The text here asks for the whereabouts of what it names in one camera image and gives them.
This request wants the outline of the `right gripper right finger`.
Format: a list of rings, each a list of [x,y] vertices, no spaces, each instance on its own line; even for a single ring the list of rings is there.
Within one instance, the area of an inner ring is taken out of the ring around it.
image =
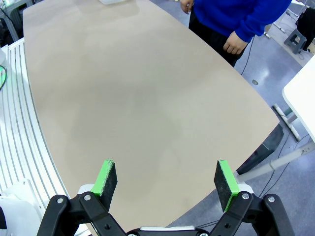
[[[294,230],[280,197],[257,197],[242,190],[226,160],[217,162],[214,184],[223,215],[211,236],[233,236],[242,223],[252,225],[258,236],[293,236]]]

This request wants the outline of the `person's right hand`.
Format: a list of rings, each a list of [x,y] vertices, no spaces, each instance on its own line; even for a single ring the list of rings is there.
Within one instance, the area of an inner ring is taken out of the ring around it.
[[[185,14],[189,14],[192,10],[194,0],[180,0],[181,9]]]

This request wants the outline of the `person's left hand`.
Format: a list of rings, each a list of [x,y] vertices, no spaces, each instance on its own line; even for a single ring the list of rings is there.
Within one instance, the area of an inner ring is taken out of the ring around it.
[[[248,42],[243,41],[236,32],[232,32],[231,35],[227,38],[223,49],[230,54],[239,55],[248,45]]]

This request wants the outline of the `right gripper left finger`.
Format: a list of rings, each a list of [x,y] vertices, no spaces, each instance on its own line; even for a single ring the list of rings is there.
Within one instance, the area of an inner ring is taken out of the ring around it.
[[[105,160],[91,190],[72,199],[65,195],[50,199],[37,235],[73,236],[81,224],[91,224],[99,236],[125,236],[109,213],[117,182],[114,161]]]

